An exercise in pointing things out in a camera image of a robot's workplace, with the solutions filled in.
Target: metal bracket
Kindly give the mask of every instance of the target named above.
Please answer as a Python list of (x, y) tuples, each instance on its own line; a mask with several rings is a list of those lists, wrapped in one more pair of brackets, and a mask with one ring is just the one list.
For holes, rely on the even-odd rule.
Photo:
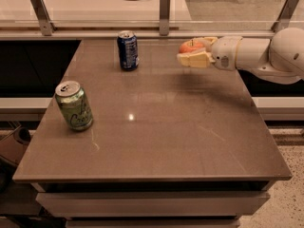
[(30, 2), (35, 10), (42, 34), (51, 35), (55, 27), (50, 23), (44, 0), (30, 0)]
[(286, 0), (285, 5), (278, 16), (278, 22), (275, 22), (272, 26), (273, 32), (278, 32), (289, 26), (289, 22), (291, 21), (298, 1), (299, 0)]
[(160, 35), (169, 34), (171, 0), (160, 0)]

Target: orange ball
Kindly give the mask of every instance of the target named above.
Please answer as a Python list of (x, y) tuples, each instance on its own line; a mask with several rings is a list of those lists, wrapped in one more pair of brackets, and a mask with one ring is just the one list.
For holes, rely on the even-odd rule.
[(204, 44), (202, 42), (191, 40), (181, 44), (179, 53), (192, 52), (200, 48), (204, 48)]

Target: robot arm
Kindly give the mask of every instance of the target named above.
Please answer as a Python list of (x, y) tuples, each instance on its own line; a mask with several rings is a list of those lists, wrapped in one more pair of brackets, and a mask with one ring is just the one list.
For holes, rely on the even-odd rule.
[(285, 28), (272, 40), (225, 36), (212, 45), (212, 63), (218, 69), (246, 70), (266, 81), (292, 84), (304, 79), (303, 41), (300, 28)]

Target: blue can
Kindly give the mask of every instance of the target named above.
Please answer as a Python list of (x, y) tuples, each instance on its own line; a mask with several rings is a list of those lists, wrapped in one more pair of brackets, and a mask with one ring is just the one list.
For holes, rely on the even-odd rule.
[(131, 30), (123, 30), (118, 34), (117, 46), (123, 70), (131, 71), (139, 65), (137, 38)]

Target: can top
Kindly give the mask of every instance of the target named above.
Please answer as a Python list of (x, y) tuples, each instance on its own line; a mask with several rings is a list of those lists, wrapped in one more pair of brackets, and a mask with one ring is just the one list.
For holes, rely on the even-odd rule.
[(80, 84), (76, 81), (65, 81), (56, 87), (56, 95), (68, 97), (76, 94), (80, 90)]
[(132, 38), (134, 36), (134, 32), (131, 30), (123, 30), (119, 32), (118, 36), (120, 38)]

